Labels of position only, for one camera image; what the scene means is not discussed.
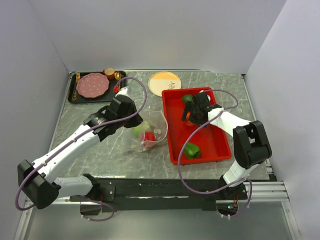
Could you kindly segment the orange fruit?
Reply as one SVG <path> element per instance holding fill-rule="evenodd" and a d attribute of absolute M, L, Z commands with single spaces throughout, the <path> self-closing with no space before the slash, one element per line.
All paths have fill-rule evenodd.
<path fill-rule="evenodd" d="M 188 118 L 186 118 L 186 120 L 184 121 L 184 124 L 188 127 L 194 127 L 196 126 L 195 123 L 191 122 Z"/>

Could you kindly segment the clear zip top bag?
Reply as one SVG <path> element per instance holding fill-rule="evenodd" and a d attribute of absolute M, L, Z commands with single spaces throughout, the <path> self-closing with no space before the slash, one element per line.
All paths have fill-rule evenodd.
<path fill-rule="evenodd" d="M 126 128 L 124 147 L 126 152 L 145 152 L 167 137 L 168 122 L 162 110 L 143 110 L 139 113 L 143 122 L 133 128 Z"/>

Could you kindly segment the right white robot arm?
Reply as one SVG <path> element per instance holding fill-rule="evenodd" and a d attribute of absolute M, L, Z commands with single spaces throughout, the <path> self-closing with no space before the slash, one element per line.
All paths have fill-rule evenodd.
<path fill-rule="evenodd" d="M 236 186 L 247 180 L 252 170 L 272 156 L 272 149 L 261 121 L 245 120 L 228 111 L 238 107 L 238 100 L 234 106 L 224 108 L 211 104 L 208 92 L 202 90 L 185 102 L 181 120 L 189 120 L 198 126 L 186 142 L 208 125 L 218 127 L 232 137 L 234 162 L 222 175 L 223 184 L 218 188 L 222 198 L 230 199 L 237 192 Z"/>

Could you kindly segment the red apple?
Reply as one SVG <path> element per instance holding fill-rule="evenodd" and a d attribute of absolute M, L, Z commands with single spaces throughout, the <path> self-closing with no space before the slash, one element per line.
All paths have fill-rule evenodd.
<path fill-rule="evenodd" d="M 142 141 L 156 141 L 156 137 L 152 132 L 146 131 L 142 134 L 141 138 Z"/>

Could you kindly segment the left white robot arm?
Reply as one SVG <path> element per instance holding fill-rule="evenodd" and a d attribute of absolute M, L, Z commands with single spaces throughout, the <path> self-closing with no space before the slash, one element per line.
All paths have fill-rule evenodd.
<path fill-rule="evenodd" d="M 88 201 L 100 200 L 100 183 L 90 174 L 60 177 L 59 174 L 89 148 L 113 135 L 119 128 L 133 128 L 143 122 L 134 101 L 117 95 L 110 105 L 92 113 L 64 142 L 46 155 L 17 166 L 19 191 L 24 192 L 34 207 L 44 209 L 56 199 L 83 196 Z"/>

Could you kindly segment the green lime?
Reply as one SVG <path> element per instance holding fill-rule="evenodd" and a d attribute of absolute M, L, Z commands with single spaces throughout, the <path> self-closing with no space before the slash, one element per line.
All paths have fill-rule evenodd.
<path fill-rule="evenodd" d="M 193 97 L 191 94 L 186 94 L 181 98 L 182 102 L 186 104 L 187 102 L 193 102 Z"/>

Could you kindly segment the green bell pepper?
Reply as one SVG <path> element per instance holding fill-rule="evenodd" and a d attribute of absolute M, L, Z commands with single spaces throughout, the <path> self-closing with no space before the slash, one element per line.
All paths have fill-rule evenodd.
<path fill-rule="evenodd" d="M 183 154 L 187 159 L 198 159 L 201 157 L 201 150 L 196 144 L 188 142 L 183 150 Z"/>

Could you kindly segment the light green apple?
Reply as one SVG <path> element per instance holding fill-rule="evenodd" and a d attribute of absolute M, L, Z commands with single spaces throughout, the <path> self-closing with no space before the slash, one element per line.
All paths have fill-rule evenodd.
<path fill-rule="evenodd" d="M 144 121 L 140 125 L 132 128 L 132 134 L 136 138 L 140 137 L 145 132 L 150 132 L 150 131 L 151 131 L 151 125 L 148 121 Z"/>

